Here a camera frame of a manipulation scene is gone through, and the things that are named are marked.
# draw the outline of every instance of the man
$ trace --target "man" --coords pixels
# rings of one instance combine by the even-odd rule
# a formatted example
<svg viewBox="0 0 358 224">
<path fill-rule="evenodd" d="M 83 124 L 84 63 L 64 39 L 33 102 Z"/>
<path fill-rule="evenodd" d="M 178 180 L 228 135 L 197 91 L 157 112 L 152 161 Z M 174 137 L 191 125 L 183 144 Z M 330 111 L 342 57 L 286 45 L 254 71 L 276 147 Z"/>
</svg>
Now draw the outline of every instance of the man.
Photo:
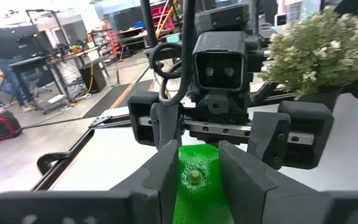
<svg viewBox="0 0 358 224">
<path fill-rule="evenodd" d="M 21 111 L 24 112 L 32 111 L 34 109 L 34 107 L 32 106 L 33 97 L 29 89 L 27 88 L 26 83 L 19 82 L 15 73 L 11 71 L 11 68 L 9 66 L 14 62 L 16 61 L 13 58 L 6 58 L 0 54 L 0 69 L 4 73 L 5 80 L 11 84 L 14 97 L 16 98 Z M 22 91 L 25 98 L 29 102 L 29 105 L 24 103 Z"/>
</svg>

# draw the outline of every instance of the concrete floor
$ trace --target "concrete floor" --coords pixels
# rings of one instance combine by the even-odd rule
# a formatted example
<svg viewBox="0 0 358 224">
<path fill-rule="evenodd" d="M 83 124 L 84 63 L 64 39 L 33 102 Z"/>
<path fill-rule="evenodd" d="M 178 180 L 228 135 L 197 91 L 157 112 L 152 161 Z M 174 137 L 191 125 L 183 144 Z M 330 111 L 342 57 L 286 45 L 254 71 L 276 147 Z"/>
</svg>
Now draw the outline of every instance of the concrete floor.
<svg viewBox="0 0 358 224">
<path fill-rule="evenodd" d="M 131 58 L 125 59 L 117 64 L 119 68 L 120 84 L 134 83 L 148 68 L 145 55 L 138 53 Z M 172 66 L 170 61 L 166 62 L 165 69 Z M 110 79 L 107 80 L 106 88 L 97 94 L 93 94 L 90 98 L 83 100 L 80 104 L 63 110 L 62 108 L 43 115 L 39 111 L 31 111 L 22 113 L 17 106 L 9 108 L 23 127 L 34 124 L 46 124 L 64 121 L 67 119 L 82 118 L 89 109 L 91 109 L 109 90 L 117 83 L 115 71 L 116 65 L 113 64 L 108 68 Z M 142 77 L 141 81 L 154 79 L 153 70 L 148 70 Z M 161 78 L 154 81 L 154 91 L 159 91 Z M 252 91 L 257 91 L 262 81 L 258 78 L 254 79 Z M 180 79 L 169 81 L 168 89 L 170 94 L 176 94 Z M 48 99 L 53 93 L 43 93 L 40 98 Z M 185 106 L 191 106 L 189 99 L 184 99 Z M 127 108 L 114 109 L 115 111 L 106 111 L 106 114 L 127 113 Z M 51 152 L 64 152 L 69 150 L 80 136 L 88 129 L 88 125 L 94 118 L 79 119 L 67 123 L 53 124 L 41 126 L 38 128 L 25 129 L 24 132 L 14 139 L 0 142 L 0 192 L 10 190 L 29 190 L 41 178 L 37 170 L 37 159 Z"/>
</svg>

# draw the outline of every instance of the orange stripe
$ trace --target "orange stripe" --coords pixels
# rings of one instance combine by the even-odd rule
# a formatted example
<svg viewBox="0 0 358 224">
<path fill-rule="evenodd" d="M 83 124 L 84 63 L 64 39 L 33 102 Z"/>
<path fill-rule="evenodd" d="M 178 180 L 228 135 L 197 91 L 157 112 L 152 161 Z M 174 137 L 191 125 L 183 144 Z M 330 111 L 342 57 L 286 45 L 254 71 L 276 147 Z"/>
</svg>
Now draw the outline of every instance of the orange stripe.
<svg viewBox="0 0 358 224">
<path fill-rule="evenodd" d="M 110 109 L 114 109 L 117 108 L 122 101 L 124 100 L 124 98 L 129 94 L 129 92 L 133 89 L 133 87 L 135 86 L 135 83 L 131 83 L 122 93 L 121 95 L 118 97 L 118 99 L 111 105 Z"/>
<path fill-rule="evenodd" d="M 154 80 L 152 81 L 148 91 L 154 91 Z"/>
</svg>

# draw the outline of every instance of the table surface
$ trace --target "table surface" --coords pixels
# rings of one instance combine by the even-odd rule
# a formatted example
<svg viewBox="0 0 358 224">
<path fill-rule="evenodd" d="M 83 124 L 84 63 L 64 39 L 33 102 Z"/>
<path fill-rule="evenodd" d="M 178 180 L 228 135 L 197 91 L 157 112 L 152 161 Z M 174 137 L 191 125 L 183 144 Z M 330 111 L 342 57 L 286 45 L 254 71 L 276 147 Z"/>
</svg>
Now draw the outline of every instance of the table surface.
<svg viewBox="0 0 358 224">
<path fill-rule="evenodd" d="M 58 62 L 61 62 L 63 60 L 71 60 L 71 59 L 78 58 L 80 56 L 83 56 L 84 54 L 90 53 L 90 52 L 98 50 L 98 49 L 99 49 L 99 47 L 92 47 L 92 48 L 90 48 L 88 50 L 85 50 L 83 52 L 80 52 L 80 53 L 68 54 L 68 55 L 63 56 L 63 58 L 52 59 L 51 61 L 49 61 L 49 63 L 58 63 Z M 13 66 L 18 66 L 18 65 L 25 65 L 27 63 L 36 62 L 36 61 L 42 60 L 42 59 L 45 59 L 45 57 L 38 56 L 38 57 L 34 57 L 34 58 L 21 60 L 20 62 L 12 63 L 9 66 L 13 67 Z"/>
<path fill-rule="evenodd" d="M 141 30 L 143 29 L 143 27 L 140 27 L 140 28 L 132 28 L 132 29 L 128 29 L 128 30 L 120 30 L 118 32 L 116 32 L 117 35 L 119 34 L 125 34 L 125 33 L 128 33 L 128 32 L 133 32 L 133 31 L 137 31 L 137 30 Z"/>
<path fill-rule="evenodd" d="M 99 47 L 92 47 L 92 48 L 90 48 L 88 50 L 85 50 L 83 52 L 80 52 L 80 53 L 68 54 L 68 55 L 63 56 L 63 58 L 52 59 L 50 61 L 50 63 L 58 63 L 58 62 L 61 62 L 63 60 L 71 60 L 71 59 L 74 59 L 74 58 L 78 58 L 80 56 L 83 56 L 84 54 L 93 52 L 93 51 L 98 50 L 98 49 L 99 49 Z"/>
<path fill-rule="evenodd" d="M 277 105 L 250 108 L 276 112 Z M 319 191 L 358 190 L 358 100 L 341 95 L 334 110 L 335 123 L 319 166 L 312 170 L 283 167 L 283 174 Z M 183 136 L 183 144 L 202 143 Z M 247 145 L 240 148 L 246 151 Z M 138 144 L 131 128 L 97 129 L 51 190 L 108 190 L 136 171 L 156 153 Z"/>
</svg>

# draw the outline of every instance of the green fruit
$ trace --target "green fruit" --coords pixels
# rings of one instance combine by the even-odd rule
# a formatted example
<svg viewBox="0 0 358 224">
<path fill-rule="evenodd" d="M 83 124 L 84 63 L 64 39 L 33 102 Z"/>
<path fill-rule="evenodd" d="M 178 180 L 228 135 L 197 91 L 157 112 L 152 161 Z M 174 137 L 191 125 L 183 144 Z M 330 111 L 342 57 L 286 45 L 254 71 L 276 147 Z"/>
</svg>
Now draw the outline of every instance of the green fruit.
<svg viewBox="0 0 358 224">
<path fill-rule="evenodd" d="M 202 144 L 179 148 L 174 224 L 233 223 L 223 192 L 219 151 Z"/>
</svg>

